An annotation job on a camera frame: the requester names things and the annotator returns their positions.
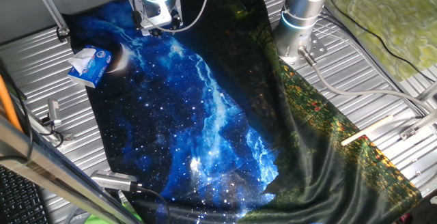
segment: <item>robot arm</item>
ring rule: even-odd
[[[175,17],[182,23],[180,3],[178,0],[132,0],[131,3],[147,20],[138,25],[143,35],[148,35],[154,25],[164,26],[174,24]],[[295,61],[300,58],[298,49],[303,46],[311,48],[311,32],[323,8],[324,0],[285,0],[281,11],[281,20],[274,31],[274,40],[278,54],[285,61]]]
[[[324,0],[285,0],[274,41],[279,56],[287,63],[299,63],[301,46],[311,49],[311,32],[323,5]]]

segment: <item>white tissue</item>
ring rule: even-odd
[[[77,72],[79,72],[79,76],[81,76],[86,65],[94,56],[94,53],[96,53],[95,49],[85,48],[82,51],[76,53],[76,55],[74,55],[72,59],[68,60],[68,63],[73,65]]]

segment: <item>wooden stick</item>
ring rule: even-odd
[[[393,119],[393,115],[388,115],[388,116],[382,118],[381,120],[379,120],[379,121],[373,123],[372,125],[364,128],[363,130],[361,130],[360,132],[356,133],[355,135],[352,135],[351,137],[343,140],[341,142],[341,145],[345,146],[345,145],[349,144],[350,142],[353,142],[355,139],[358,139],[359,137],[361,137],[363,135],[366,135],[367,133],[369,133],[369,132],[371,132],[371,131],[381,127],[382,125],[388,123],[392,119]]]

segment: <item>blue nebula pattern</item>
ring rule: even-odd
[[[171,34],[143,37],[130,11],[116,1],[68,19],[73,39],[119,52],[114,65],[124,66],[88,89],[111,169],[159,192],[175,223],[235,223],[267,204],[278,175],[272,146],[201,56]],[[144,196],[129,198],[149,211],[135,205]],[[156,209],[160,223],[165,211]]]

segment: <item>gray cable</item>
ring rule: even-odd
[[[145,16],[142,12],[140,12],[140,13],[143,15],[144,19],[145,19],[147,22],[149,22],[151,25],[153,25],[155,28],[157,28],[157,29],[159,29],[159,30],[162,30],[162,31],[164,31],[164,32],[169,32],[169,33],[179,33],[179,32],[186,31],[187,29],[191,28],[192,26],[194,26],[194,25],[197,23],[197,21],[200,19],[200,16],[203,14],[203,11],[205,10],[205,7],[206,7],[206,1],[208,1],[208,0],[203,0],[203,5],[202,5],[202,8],[200,9],[199,14],[197,15],[197,18],[196,18],[196,19],[195,19],[195,20],[194,20],[190,25],[188,25],[187,27],[182,28],[182,29],[175,29],[175,30],[164,29],[164,28],[159,27],[158,25],[155,25],[154,23],[152,23],[152,22],[147,18],[147,16]]]
[[[346,96],[362,96],[362,95],[371,95],[371,94],[390,94],[394,96],[398,96],[401,98],[406,98],[408,100],[411,100],[413,103],[422,106],[424,109],[426,109],[428,112],[432,113],[434,110],[431,109],[429,106],[427,106],[424,102],[418,100],[417,98],[414,98],[412,96],[409,96],[407,94],[392,91],[392,90],[369,90],[369,91],[362,91],[362,92],[345,92],[338,89],[335,89],[333,86],[329,85],[329,83],[325,80],[325,78],[322,76],[322,73],[320,73],[319,68],[317,65],[313,66],[313,69],[315,73],[319,76],[320,80],[325,84],[325,86],[331,90],[332,92],[335,92],[336,94],[346,95]]]

